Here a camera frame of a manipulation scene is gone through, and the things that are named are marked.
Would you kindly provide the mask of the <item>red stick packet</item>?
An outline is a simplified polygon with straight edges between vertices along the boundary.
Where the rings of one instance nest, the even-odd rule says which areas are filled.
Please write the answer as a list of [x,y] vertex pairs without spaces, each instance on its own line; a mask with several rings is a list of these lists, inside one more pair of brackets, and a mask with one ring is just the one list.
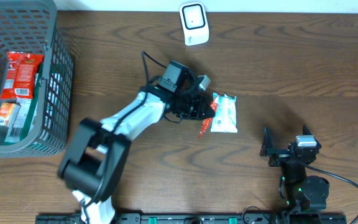
[[213,97],[213,101],[210,103],[210,108],[213,110],[214,114],[212,115],[212,117],[203,120],[203,124],[199,131],[198,138],[201,138],[202,135],[211,127],[211,123],[213,121],[213,118],[215,117],[218,107],[219,107],[219,96],[216,95]]

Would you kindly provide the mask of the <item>mint green snack packet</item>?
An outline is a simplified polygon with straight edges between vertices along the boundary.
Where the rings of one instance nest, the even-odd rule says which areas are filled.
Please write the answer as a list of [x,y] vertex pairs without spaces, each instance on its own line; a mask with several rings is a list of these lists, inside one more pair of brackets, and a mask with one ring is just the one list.
[[211,132],[237,133],[237,96],[229,96],[226,93],[219,95],[214,92],[213,98],[218,100],[218,108],[211,123]]

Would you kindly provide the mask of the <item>orange white small packet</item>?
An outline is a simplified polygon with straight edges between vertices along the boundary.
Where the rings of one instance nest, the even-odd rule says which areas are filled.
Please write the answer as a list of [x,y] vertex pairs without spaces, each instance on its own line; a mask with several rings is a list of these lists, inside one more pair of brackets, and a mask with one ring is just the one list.
[[0,107],[0,126],[13,126],[20,106],[16,103],[2,103]]

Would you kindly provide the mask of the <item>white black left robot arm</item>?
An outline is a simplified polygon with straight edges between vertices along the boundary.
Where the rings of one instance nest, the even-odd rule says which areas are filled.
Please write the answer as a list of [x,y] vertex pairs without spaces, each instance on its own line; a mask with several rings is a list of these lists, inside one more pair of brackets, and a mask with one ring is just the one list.
[[111,223],[111,195],[129,155],[131,142],[150,125],[172,113],[179,120],[202,121],[215,115],[205,91],[207,75],[196,76],[172,60],[163,75],[147,78],[135,100],[120,112],[94,121],[83,119],[63,156],[58,176],[81,205],[83,223]]

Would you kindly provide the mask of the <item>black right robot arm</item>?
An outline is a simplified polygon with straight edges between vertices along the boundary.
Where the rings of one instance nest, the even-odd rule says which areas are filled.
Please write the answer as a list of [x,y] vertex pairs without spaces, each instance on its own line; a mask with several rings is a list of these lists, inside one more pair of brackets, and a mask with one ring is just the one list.
[[260,156],[268,157],[270,167],[281,168],[279,192],[294,212],[319,212],[327,207],[329,182],[306,173],[306,166],[316,160],[320,149],[321,144],[306,126],[286,149],[275,148],[269,129],[264,128]]

